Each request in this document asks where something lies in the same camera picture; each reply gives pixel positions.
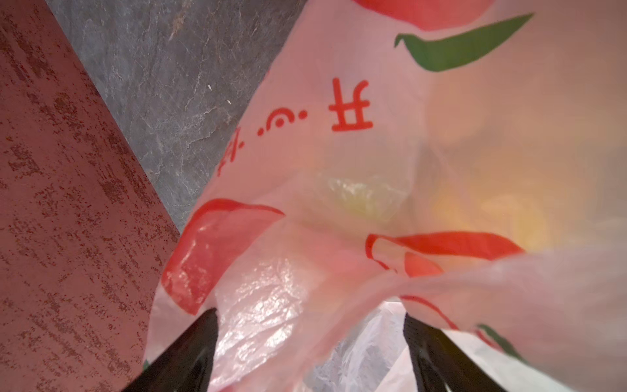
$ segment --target green leaf print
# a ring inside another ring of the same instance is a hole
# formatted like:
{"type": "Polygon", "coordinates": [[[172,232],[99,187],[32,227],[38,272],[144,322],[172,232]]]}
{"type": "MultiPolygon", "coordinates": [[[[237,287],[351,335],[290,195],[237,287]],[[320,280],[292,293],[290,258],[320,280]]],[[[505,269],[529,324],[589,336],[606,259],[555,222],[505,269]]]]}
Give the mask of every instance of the green leaf print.
{"type": "Polygon", "coordinates": [[[533,14],[489,24],[437,41],[425,41],[413,34],[398,34],[394,47],[405,47],[425,70],[441,72],[479,60],[507,41],[533,14]]]}
{"type": "Polygon", "coordinates": [[[479,324],[479,325],[477,325],[477,327],[483,329],[485,331],[486,335],[488,335],[494,341],[494,343],[498,344],[501,347],[501,349],[503,349],[503,351],[505,351],[505,353],[507,355],[509,355],[510,357],[514,357],[514,358],[518,359],[520,362],[522,362],[524,364],[529,364],[518,353],[518,351],[516,351],[514,346],[511,343],[509,343],[509,341],[506,338],[504,338],[501,335],[497,334],[497,332],[495,330],[493,330],[492,328],[490,328],[489,326],[487,326],[485,324],[479,324]]]}

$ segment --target clear plastic bag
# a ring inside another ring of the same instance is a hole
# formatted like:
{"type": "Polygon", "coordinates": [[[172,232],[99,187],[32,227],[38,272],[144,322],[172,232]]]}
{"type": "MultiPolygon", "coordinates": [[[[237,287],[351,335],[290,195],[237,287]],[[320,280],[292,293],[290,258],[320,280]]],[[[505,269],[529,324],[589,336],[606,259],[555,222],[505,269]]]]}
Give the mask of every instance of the clear plastic bag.
{"type": "Polygon", "coordinates": [[[622,390],[627,4],[407,3],[308,2],[164,271],[146,359],[217,307],[209,390],[291,391],[400,297],[622,390]]]}
{"type": "MultiPolygon", "coordinates": [[[[305,377],[305,386],[316,392],[376,392],[407,350],[403,338],[405,313],[400,302],[383,302],[305,377]]],[[[408,378],[416,392],[411,362],[407,370],[400,376],[408,378]]]]}

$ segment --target red textured wall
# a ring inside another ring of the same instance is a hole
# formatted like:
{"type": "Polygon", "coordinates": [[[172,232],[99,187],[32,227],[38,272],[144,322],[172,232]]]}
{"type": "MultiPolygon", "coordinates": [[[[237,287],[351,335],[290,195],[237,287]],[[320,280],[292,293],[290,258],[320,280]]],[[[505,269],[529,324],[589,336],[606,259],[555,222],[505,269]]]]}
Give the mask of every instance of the red textured wall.
{"type": "Polygon", "coordinates": [[[0,1],[0,391],[140,372],[178,232],[44,0],[0,1]]]}

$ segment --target pink plastic bag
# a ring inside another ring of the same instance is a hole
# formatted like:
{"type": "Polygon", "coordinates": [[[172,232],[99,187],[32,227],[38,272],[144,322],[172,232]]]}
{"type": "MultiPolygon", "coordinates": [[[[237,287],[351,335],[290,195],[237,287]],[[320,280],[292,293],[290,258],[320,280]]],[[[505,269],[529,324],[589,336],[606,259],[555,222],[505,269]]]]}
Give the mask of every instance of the pink plastic bag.
{"type": "Polygon", "coordinates": [[[627,4],[310,0],[157,288],[210,391],[291,391],[383,300],[581,391],[627,384],[627,4]]]}

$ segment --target stone tile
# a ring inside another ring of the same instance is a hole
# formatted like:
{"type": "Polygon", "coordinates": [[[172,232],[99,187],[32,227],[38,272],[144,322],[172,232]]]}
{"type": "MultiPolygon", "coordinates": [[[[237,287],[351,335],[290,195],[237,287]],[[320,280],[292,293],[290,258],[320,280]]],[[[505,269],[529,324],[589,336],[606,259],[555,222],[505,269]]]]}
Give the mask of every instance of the stone tile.
{"type": "Polygon", "coordinates": [[[47,1],[181,230],[305,0],[47,1]]]}

